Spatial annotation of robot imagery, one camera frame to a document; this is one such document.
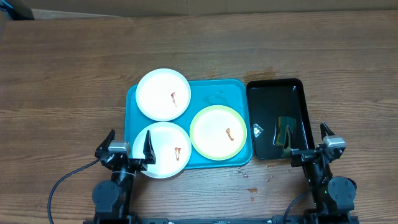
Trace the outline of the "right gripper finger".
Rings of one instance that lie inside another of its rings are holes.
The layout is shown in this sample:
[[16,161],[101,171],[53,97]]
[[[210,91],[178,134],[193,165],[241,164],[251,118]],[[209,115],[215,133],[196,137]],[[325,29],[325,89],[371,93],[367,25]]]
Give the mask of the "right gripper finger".
[[320,124],[320,133],[322,139],[324,139],[326,136],[334,136],[334,132],[327,126],[325,122],[322,122]]
[[291,127],[287,125],[284,131],[284,148],[282,151],[283,156],[290,156],[292,147],[291,147]]

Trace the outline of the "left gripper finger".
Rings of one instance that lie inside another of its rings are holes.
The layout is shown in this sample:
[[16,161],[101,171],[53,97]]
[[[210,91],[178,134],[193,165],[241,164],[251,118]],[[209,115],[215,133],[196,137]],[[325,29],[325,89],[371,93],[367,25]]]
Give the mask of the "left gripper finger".
[[154,149],[152,146],[151,134],[150,134],[149,130],[147,130],[147,132],[146,132],[143,153],[145,156],[144,161],[146,164],[155,164],[156,163],[156,156],[155,156]]
[[105,140],[96,148],[95,150],[95,157],[102,157],[104,152],[108,151],[108,147],[111,142],[115,139],[116,132],[112,129]]

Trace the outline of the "green yellow sponge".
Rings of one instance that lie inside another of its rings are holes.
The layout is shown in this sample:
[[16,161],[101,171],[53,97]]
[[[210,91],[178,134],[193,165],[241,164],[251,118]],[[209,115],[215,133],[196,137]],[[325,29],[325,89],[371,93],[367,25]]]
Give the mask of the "green yellow sponge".
[[282,158],[287,158],[291,155],[291,140],[294,135],[295,127],[295,118],[290,116],[278,117],[274,144],[281,148],[280,156]]

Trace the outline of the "green rimmed plate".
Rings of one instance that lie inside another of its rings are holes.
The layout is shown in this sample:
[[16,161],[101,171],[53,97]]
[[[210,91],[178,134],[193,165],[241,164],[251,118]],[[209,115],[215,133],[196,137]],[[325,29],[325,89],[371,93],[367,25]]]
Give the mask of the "green rimmed plate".
[[195,150],[203,157],[223,161],[243,149],[248,131],[243,117],[223,105],[203,108],[190,125],[190,139]]

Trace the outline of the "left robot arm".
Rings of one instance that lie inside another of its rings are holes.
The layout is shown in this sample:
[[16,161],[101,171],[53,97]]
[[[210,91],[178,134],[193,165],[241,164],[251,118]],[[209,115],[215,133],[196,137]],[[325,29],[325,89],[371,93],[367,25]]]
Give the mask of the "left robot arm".
[[140,223],[138,215],[130,211],[130,206],[136,173],[146,171],[149,164],[156,163],[150,131],[145,134],[143,159],[131,158],[129,143],[114,138],[115,130],[111,130],[95,151],[101,165],[111,171],[111,178],[93,189],[93,223]]

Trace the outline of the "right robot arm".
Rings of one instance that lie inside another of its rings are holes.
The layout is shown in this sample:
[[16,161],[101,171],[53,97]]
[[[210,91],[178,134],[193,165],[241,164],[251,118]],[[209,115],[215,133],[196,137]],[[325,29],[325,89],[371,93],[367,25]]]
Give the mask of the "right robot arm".
[[[292,167],[301,167],[310,188],[295,198],[284,212],[281,223],[358,223],[354,210],[357,185],[350,178],[333,176],[329,163],[339,159],[346,149],[346,142],[326,125],[320,125],[322,143],[315,149],[291,148],[291,128],[285,130],[284,152],[292,159]],[[292,207],[308,194],[312,195],[314,209],[307,209],[302,216],[289,218]]]

